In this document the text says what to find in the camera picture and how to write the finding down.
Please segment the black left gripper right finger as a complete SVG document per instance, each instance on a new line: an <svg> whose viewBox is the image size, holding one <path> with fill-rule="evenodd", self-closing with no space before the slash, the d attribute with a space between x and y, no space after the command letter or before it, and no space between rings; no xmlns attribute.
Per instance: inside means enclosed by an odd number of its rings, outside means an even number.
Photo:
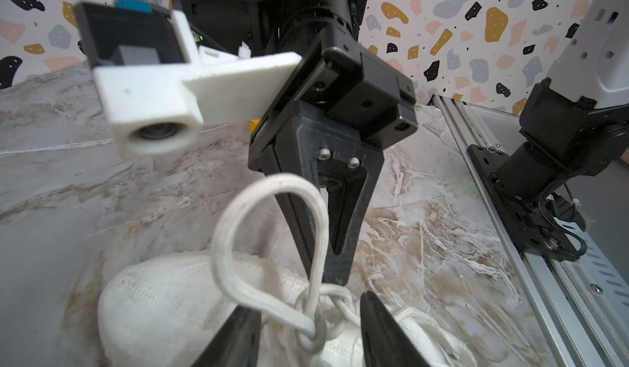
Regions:
<svg viewBox="0 0 629 367"><path fill-rule="evenodd" d="M360 297L360 329L368 367L429 366L378 296Z"/></svg>

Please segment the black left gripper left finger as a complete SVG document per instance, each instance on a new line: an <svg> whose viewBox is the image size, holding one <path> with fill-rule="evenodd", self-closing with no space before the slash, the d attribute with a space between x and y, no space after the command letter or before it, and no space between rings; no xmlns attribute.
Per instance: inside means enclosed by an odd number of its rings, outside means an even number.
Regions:
<svg viewBox="0 0 629 367"><path fill-rule="evenodd" d="M260 311L238 306L191 367L256 367L260 334Z"/></svg>

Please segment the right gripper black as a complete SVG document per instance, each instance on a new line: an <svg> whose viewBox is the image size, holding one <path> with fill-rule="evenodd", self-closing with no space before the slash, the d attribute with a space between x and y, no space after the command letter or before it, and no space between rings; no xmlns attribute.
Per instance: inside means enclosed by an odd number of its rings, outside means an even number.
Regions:
<svg viewBox="0 0 629 367"><path fill-rule="evenodd" d="M326 190L323 280L345 285L383 151L418 129L413 84L346 28L301 24L281 31L277 45L302 60L252 134L248 167L265 175L299 175ZM281 193L276 200L311 277L314 216L299 195Z"/></svg>

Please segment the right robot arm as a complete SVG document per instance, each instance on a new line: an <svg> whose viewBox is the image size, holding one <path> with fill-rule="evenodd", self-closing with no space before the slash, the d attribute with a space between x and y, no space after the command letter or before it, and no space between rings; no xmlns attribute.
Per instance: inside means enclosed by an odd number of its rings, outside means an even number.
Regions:
<svg viewBox="0 0 629 367"><path fill-rule="evenodd" d="M329 194L330 254L321 275L344 285L383 150L414 134L411 80L358 42L367 0L174 0L205 46L252 45L257 57L301 56L293 75L252 111L250 84L229 82L234 104L201 84L207 124L260 119L250 169L299 175ZM596 175L628 145L628 0L595 0L570 45L532 89L511 156L472 149L473 166L514 244L557 260L581 250L560 236L542 198L577 175ZM556 248L543 237L558 237Z"/></svg>

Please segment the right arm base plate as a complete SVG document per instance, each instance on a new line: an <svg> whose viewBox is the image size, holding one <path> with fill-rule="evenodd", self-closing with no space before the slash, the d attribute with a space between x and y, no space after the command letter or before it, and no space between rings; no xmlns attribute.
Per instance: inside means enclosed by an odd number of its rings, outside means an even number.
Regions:
<svg viewBox="0 0 629 367"><path fill-rule="evenodd" d="M560 227L544 206L557 169L534 145L526 142L509 156L471 144L467 154L520 252L570 262L585 255L586 242Z"/></svg>

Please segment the white sneaker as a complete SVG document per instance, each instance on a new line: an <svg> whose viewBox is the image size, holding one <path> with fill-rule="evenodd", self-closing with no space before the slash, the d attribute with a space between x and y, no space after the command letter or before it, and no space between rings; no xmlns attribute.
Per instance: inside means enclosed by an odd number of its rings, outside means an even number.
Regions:
<svg viewBox="0 0 629 367"><path fill-rule="evenodd" d="M311 210L311 277L234 252L234 238L264 199L294 193ZM238 307L260 311L257 366L366 366L360 299L323 282L329 215L319 190L288 173L248 186L227 206L211 248L156 257L119 273L98 303L98 330L114 366L191 366ZM429 366L474 366L463 342L412 307L389 311Z"/></svg>

